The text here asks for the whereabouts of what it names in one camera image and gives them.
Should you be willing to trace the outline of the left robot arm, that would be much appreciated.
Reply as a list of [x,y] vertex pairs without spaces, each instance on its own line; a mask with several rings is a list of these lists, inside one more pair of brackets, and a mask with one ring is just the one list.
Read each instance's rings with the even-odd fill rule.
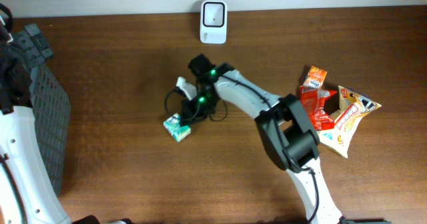
[[5,223],[72,223],[58,196],[71,103],[34,23],[13,33],[1,6],[1,213]]

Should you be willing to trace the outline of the green tissue pack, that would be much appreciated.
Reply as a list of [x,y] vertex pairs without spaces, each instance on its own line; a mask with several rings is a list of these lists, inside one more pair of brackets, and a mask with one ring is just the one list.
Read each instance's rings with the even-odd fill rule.
[[167,132],[179,143],[185,139],[190,133],[191,128],[188,125],[181,126],[179,122],[181,121],[181,116],[178,113],[175,113],[170,118],[163,122],[163,126]]

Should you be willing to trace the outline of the orange tissue pack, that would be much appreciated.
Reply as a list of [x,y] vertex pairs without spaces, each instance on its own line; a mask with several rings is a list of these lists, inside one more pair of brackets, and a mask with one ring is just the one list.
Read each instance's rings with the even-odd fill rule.
[[302,83],[303,87],[309,87],[313,89],[321,89],[324,81],[326,79],[327,71],[320,69],[315,66],[311,66],[304,82]]

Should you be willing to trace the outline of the cream snack bag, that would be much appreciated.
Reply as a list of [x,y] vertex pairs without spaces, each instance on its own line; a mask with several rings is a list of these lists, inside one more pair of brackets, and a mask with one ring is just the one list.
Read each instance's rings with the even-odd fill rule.
[[382,105],[347,87],[339,85],[338,90],[340,108],[331,114],[334,127],[318,131],[318,136],[321,144],[348,158],[350,141],[361,120]]

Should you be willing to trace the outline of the red snack bag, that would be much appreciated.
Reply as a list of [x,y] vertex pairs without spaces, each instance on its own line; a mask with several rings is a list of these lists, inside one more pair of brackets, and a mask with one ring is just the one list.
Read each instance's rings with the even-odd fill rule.
[[300,101],[316,131],[334,128],[335,122],[324,111],[324,105],[336,93],[337,91],[300,87]]

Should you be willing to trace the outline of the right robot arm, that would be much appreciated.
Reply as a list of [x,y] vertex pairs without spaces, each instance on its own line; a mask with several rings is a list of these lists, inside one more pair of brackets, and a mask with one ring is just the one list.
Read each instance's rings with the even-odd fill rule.
[[264,150],[285,171],[302,199],[308,223],[343,223],[324,179],[320,138],[300,100],[280,97],[248,81],[228,63],[214,65],[200,54],[189,62],[195,84],[181,83],[186,96],[180,125],[202,122],[215,113],[218,102],[235,105],[256,123]]

